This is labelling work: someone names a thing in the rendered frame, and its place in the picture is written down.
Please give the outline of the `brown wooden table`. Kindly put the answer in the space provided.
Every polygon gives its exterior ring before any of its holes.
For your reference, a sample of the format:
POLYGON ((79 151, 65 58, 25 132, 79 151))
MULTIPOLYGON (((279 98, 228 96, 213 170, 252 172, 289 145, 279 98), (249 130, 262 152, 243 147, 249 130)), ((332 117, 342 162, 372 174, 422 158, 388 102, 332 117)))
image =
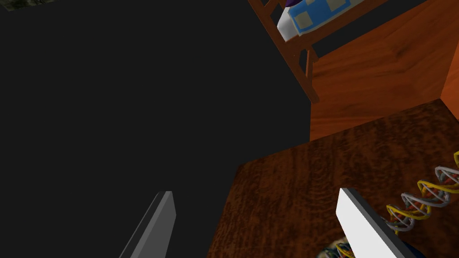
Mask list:
POLYGON ((248 162, 238 168, 206 258, 315 258, 343 237, 340 188, 379 216, 453 168, 459 121, 441 100, 248 162))

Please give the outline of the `wooden bed with blue blanket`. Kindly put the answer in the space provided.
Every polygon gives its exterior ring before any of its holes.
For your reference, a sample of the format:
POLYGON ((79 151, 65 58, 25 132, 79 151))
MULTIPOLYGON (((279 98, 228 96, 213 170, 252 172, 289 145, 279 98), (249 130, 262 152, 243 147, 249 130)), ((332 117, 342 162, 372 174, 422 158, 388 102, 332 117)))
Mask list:
POLYGON ((288 41, 282 38, 275 22, 271 18, 271 14, 276 6, 284 8, 286 0, 268 0, 266 4, 262 3, 262 0, 247 1, 265 27, 310 102, 315 104, 319 102, 319 96, 312 87, 312 68, 313 63, 317 62, 319 57, 313 50, 312 44, 338 31, 388 0, 363 0, 356 7, 352 7, 349 11, 325 23, 318 29, 308 32, 305 35, 297 35, 288 41))

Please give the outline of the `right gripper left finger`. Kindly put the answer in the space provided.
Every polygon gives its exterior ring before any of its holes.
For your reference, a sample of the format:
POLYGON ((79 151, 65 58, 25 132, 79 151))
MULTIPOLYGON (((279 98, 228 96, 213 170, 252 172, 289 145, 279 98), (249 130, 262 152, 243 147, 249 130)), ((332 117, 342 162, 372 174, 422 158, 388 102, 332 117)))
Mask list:
POLYGON ((171 191, 160 191, 119 258, 165 258, 176 219, 171 191))

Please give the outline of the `yellow and grey helix model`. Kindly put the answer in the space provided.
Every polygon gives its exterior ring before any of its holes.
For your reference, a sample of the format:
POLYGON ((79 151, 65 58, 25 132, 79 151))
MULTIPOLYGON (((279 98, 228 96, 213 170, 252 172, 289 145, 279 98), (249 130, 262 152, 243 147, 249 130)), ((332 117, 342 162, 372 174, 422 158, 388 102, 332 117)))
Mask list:
MULTIPOLYGON (((433 207, 445 207, 451 202, 452 194, 459 194, 459 151, 454 153, 457 169, 438 166, 434 169, 438 184, 428 181, 417 181, 420 196, 402 193, 404 209, 387 205, 389 220, 386 225, 398 235, 413 229, 415 222, 431 217, 433 207)), ((333 241, 315 258, 355 258, 355 254, 346 237, 333 241)))

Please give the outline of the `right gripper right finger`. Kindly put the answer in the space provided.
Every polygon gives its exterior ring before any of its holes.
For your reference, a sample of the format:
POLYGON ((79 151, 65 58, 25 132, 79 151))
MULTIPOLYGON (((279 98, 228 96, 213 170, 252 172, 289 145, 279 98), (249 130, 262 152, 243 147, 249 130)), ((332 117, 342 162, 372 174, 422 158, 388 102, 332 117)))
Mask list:
POLYGON ((339 190, 336 216, 355 258, 416 258, 357 190, 339 190))

